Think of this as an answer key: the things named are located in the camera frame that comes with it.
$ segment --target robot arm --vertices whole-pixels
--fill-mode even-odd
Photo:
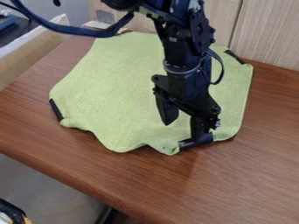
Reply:
[[[209,94],[224,75],[221,58],[209,49],[215,42],[213,29],[205,16],[204,0],[101,0],[118,11],[127,11],[116,24],[104,31],[53,24],[28,10],[20,0],[11,0],[27,17],[55,32],[109,38],[139,12],[151,18],[165,53],[167,76],[154,75],[156,105],[165,125],[178,118],[179,110],[191,117],[191,138],[179,143],[181,149],[213,141],[211,130],[218,128],[220,106]],[[212,82],[212,58],[222,66],[218,80]]]

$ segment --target wooden tabletop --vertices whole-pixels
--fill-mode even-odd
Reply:
[[[116,154],[90,133],[59,126],[48,104],[93,41],[71,38],[0,93],[3,154],[143,223],[299,223],[298,72],[252,63],[233,140],[174,157],[150,147]]]

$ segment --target green towel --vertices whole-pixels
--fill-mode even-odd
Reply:
[[[224,51],[212,49],[224,60],[226,75],[210,93],[220,105],[222,126],[214,131],[222,141],[237,134],[243,119],[253,67],[241,65]],[[108,149],[127,152],[144,145],[167,154],[179,152],[177,142],[190,138],[190,117],[180,112],[164,126],[156,109],[150,78],[166,74],[164,54],[157,35],[131,32],[97,39],[82,61],[51,91],[59,108],[61,125],[92,131]],[[216,80],[220,65],[213,61]]]

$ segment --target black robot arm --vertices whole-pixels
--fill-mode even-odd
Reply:
[[[220,126],[221,108],[209,94],[224,75],[221,58],[209,49],[215,42],[213,29],[205,16],[202,0],[102,0],[121,11],[139,11],[151,18],[163,43],[167,76],[154,75],[156,105],[165,125],[173,123],[179,110],[191,117],[191,138],[179,143],[181,149],[211,143],[211,130]],[[222,72],[212,82],[212,58]]]

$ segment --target black cable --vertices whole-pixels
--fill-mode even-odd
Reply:
[[[39,25],[42,25],[51,31],[61,32],[61,33],[71,34],[71,35],[88,36],[88,37],[93,37],[93,38],[111,38],[111,37],[113,37],[124,25],[126,25],[134,17],[134,12],[131,11],[127,15],[122,17],[116,24],[110,25],[107,29],[105,29],[103,31],[94,31],[94,30],[89,30],[89,29],[85,29],[85,28],[62,25],[62,24],[55,24],[55,23],[49,22],[46,19],[34,14],[26,6],[24,6],[19,0],[10,0],[10,1],[18,9],[20,9],[27,17],[31,18]]]
[[[213,57],[214,59],[216,59],[216,60],[220,63],[220,65],[221,65],[221,69],[222,69],[222,71],[221,71],[220,76],[218,77],[218,79],[217,79],[216,81],[211,82],[211,81],[205,76],[205,78],[206,78],[208,81],[210,81],[210,84],[212,84],[212,85],[218,85],[218,84],[220,84],[220,82],[222,81],[222,79],[223,79],[223,77],[224,77],[224,74],[225,74],[225,68],[224,68],[223,61],[222,61],[222,59],[220,58],[220,56],[218,56],[218,54],[215,53],[215,52],[214,52],[213,50],[211,50],[210,48],[206,51],[206,53],[207,53],[208,55],[210,55],[211,57]]]
[[[0,1],[0,4],[1,4],[1,5],[4,5],[4,6],[7,7],[7,8],[10,8],[10,9],[12,9],[12,10],[14,10],[14,11],[18,11],[19,13],[23,14],[24,16],[26,16],[20,9],[16,8],[15,6],[12,6],[12,5],[10,5],[10,4],[7,4],[7,3],[1,2],[1,1]]]

